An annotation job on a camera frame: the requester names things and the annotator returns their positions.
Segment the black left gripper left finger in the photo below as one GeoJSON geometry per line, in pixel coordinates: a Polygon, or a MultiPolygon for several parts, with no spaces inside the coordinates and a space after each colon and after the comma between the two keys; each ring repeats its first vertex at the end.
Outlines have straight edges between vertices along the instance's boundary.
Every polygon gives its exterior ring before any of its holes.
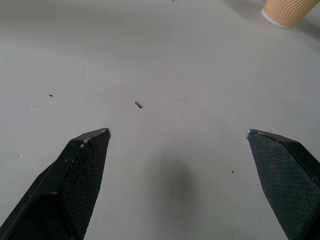
{"type": "Polygon", "coordinates": [[[2,240],[82,240],[100,192],[111,132],[71,139],[0,227],[2,240]]]}

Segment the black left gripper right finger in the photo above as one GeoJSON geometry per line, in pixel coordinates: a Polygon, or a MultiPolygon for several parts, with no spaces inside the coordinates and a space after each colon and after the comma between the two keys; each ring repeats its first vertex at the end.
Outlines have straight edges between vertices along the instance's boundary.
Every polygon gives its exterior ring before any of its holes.
{"type": "Polygon", "coordinates": [[[320,163],[298,141],[249,129],[263,193],[289,240],[320,238],[320,163]]]}

